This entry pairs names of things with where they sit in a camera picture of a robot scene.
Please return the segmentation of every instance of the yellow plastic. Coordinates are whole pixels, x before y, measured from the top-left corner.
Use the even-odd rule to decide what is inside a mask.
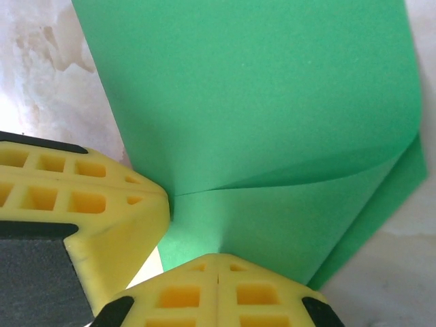
[[[0,142],[0,171],[77,183],[160,193],[158,184],[101,153],[71,153],[40,146]]]
[[[314,327],[301,299],[318,292],[228,254],[209,254],[114,298],[135,302],[121,327]]]
[[[170,213],[160,186],[89,151],[0,142],[0,220],[76,224],[65,248],[96,314],[138,272]]]

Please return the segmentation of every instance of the green foam sheet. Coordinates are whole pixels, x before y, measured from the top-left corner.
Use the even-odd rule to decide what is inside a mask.
[[[233,253],[320,287],[426,176],[401,0],[74,0],[165,269]]]

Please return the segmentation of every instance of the black rubber pad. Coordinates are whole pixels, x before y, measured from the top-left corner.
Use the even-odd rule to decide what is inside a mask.
[[[108,303],[90,327],[121,327],[134,302],[134,298],[131,296],[123,296]]]
[[[303,298],[302,303],[315,327],[345,327],[330,305],[311,297]]]
[[[80,153],[80,154],[88,153],[88,150],[75,144],[45,140],[42,138],[32,138],[31,136],[7,133],[6,131],[0,131],[0,142],[1,141],[40,146],[42,148],[49,148],[54,150],[61,150],[61,151]]]
[[[0,326],[83,327],[93,320],[63,244],[77,230],[0,221]]]

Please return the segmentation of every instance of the black rubber tip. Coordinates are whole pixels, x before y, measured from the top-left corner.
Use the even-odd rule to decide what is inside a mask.
[[[0,221],[0,326],[83,327],[93,314],[63,239],[73,224]]]
[[[303,298],[302,303],[311,316],[315,327],[345,327],[330,305],[311,297]]]
[[[89,327],[121,327],[134,302],[131,296],[123,296],[108,303]]]
[[[0,131],[0,142],[2,141],[21,143],[21,144],[32,145],[32,146],[40,146],[42,148],[80,153],[83,155],[86,155],[88,153],[88,150],[75,144],[45,140],[43,138],[33,138],[31,136],[7,133],[6,131]]]

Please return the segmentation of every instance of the square hole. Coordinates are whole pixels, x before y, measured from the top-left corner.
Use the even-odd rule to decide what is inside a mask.
[[[102,213],[106,210],[106,198],[100,194],[72,192],[68,211],[71,213]]]
[[[247,271],[246,268],[239,266],[238,264],[231,264],[230,265],[230,270],[231,271]]]
[[[239,321],[240,327],[291,327],[285,315],[243,315]]]
[[[143,201],[143,197],[142,196],[128,196],[127,197],[127,203],[128,204],[137,204],[141,201]]]
[[[195,270],[195,271],[205,271],[206,270],[206,264],[199,264],[198,266],[192,268],[192,270]]]
[[[11,183],[0,183],[0,208],[5,205],[13,187],[14,184]]]
[[[0,165],[22,168],[29,153],[15,149],[0,149]]]
[[[125,179],[125,181],[128,182],[128,183],[140,184],[140,181],[137,181],[136,179],[134,179],[134,178],[131,177],[131,176],[126,176],[124,179]]]
[[[193,318],[149,319],[145,327],[196,327],[196,321]]]
[[[241,283],[236,287],[239,305],[277,305],[277,290],[268,283]]]
[[[54,155],[42,155],[36,165],[36,169],[48,170],[49,172],[63,172],[65,158]]]
[[[55,207],[57,189],[32,186],[21,203],[22,209],[52,211]]]
[[[91,176],[91,177],[105,177],[106,167],[95,162],[90,161],[76,161],[76,174]]]
[[[194,285],[170,286],[161,294],[158,308],[187,308],[200,305],[200,288]]]

